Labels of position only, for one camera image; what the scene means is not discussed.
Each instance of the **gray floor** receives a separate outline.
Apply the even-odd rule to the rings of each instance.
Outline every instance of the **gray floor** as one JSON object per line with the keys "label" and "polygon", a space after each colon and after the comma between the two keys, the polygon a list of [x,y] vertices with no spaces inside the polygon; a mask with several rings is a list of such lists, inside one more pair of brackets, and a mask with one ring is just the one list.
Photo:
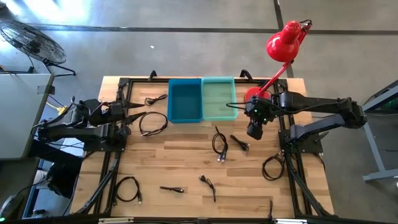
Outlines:
{"label": "gray floor", "polygon": [[[279,2],[284,22],[312,19],[312,29],[398,29],[395,0]],[[277,28],[272,0],[25,0],[9,1],[9,9],[0,11],[0,19],[82,26]],[[78,72],[76,77],[61,77],[54,82],[55,96],[65,104],[72,95],[77,99],[96,98],[104,75],[148,75],[156,70],[159,75],[237,76],[245,68],[255,77],[271,77],[280,67],[264,50],[271,34],[45,33],[65,49],[68,58],[63,65]],[[294,76],[305,79],[309,96],[351,96],[363,104],[397,79],[397,38],[309,35],[293,65]],[[0,42],[0,64],[30,62],[9,44]],[[362,181],[363,174],[377,171],[364,131],[335,129],[322,143],[335,213],[398,222],[396,180]],[[398,153],[383,156],[389,166],[397,168]]]}

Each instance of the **plastic bin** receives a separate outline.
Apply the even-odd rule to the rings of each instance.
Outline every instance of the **plastic bin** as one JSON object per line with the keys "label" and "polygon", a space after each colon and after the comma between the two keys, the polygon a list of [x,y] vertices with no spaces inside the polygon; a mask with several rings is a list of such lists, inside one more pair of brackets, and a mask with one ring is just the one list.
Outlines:
{"label": "plastic bin", "polygon": [[235,103],[235,81],[233,77],[205,77],[201,80],[203,119],[207,121],[232,121],[238,109],[225,104]]}
{"label": "plastic bin", "polygon": [[169,80],[167,118],[172,123],[199,123],[203,119],[201,108],[201,79]]}

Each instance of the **electric fan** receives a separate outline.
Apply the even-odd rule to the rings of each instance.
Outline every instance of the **electric fan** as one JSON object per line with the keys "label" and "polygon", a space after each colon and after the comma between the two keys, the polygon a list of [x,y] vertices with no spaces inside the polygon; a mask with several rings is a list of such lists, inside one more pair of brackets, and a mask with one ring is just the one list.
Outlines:
{"label": "electric fan", "polygon": [[16,49],[28,57],[40,60],[46,67],[55,66],[71,72],[55,77],[76,75],[75,71],[59,66],[67,60],[65,51],[41,31],[18,21],[4,21],[0,22],[0,34]]}

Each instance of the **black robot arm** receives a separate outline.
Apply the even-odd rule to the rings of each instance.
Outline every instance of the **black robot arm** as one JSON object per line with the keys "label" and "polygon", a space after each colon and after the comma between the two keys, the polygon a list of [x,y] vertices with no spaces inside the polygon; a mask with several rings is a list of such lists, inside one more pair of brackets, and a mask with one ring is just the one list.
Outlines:
{"label": "black robot arm", "polygon": [[329,117],[314,123],[290,127],[290,139],[305,139],[312,134],[333,128],[360,128],[366,123],[362,107],[350,97],[344,99],[311,98],[300,93],[285,91],[273,94],[264,99],[253,96],[246,102],[244,113],[250,117],[248,135],[261,139],[262,125],[272,122],[274,118],[283,115],[297,114],[301,111],[333,113]]}
{"label": "black robot arm", "polygon": [[38,140],[54,142],[61,138],[77,138],[85,143],[85,151],[122,151],[131,134],[128,125],[146,114],[128,115],[128,109],[141,106],[144,105],[128,102],[121,90],[112,102],[90,99],[74,103],[73,97],[66,112],[38,124]]}

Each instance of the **wooden tabletop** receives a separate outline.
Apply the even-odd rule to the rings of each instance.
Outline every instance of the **wooden tabletop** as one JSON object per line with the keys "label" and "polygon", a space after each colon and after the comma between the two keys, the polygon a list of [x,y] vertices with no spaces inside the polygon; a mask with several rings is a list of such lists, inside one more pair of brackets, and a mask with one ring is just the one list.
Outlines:
{"label": "wooden tabletop", "polygon": [[[100,101],[113,101],[120,77],[104,77],[99,93]],[[301,78],[287,79],[289,90],[306,95]],[[236,84],[237,102],[243,101],[245,91],[255,84]],[[168,93],[167,83],[135,83],[131,101],[143,103],[145,97],[155,98]],[[142,111],[157,111],[167,115],[167,100],[152,106],[131,109],[130,114]],[[311,114],[301,112],[295,116],[296,124],[312,122]],[[249,119],[239,110],[235,121],[202,121],[193,124],[169,123],[160,134],[140,137],[138,121],[130,125],[132,134],[127,139],[126,150],[119,165],[118,181],[133,175],[140,184],[142,204],[137,200],[121,202],[112,209],[112,216],[129,217],[234,217],[262,218],[269,213],[269,199],[274,203],[274,217],[293,217],[287,172],[276,181],[268,181],[261,174],[265,159],[279,151],[277,119],[263,126],[262,139],[257,141],[246,134]],[[153,130],[164,124],[164,118],[151,114],[145,118],[143,128]],[[228,140],[228,154],[225,163],[217,161],[211,140],[218,127]],[[235,135],[249,143],[250,151],[245,156],[239,146],[229,138]],[[87,158],[81,167],[71,212],[77,211],[88,200],[98,186],[104,153],[96,152]],[[323,166],[318,158],[303,154],[303,164],[308,188],[323,207],[333,213],[330,193]],[[280,172],[280,165],[272,161],[267,165],[272,175]],[[217,202],[213,201],[211,189],[200,182],[204,174],[216,187]],[[160,190],[159,186],[182,187],[184,194]],[[108,195],[105,189],[102,209]],[[136,187],[130,180],[119,188],[123,198],[131,198]],[[301,208],[301,191],[298,191]]]}

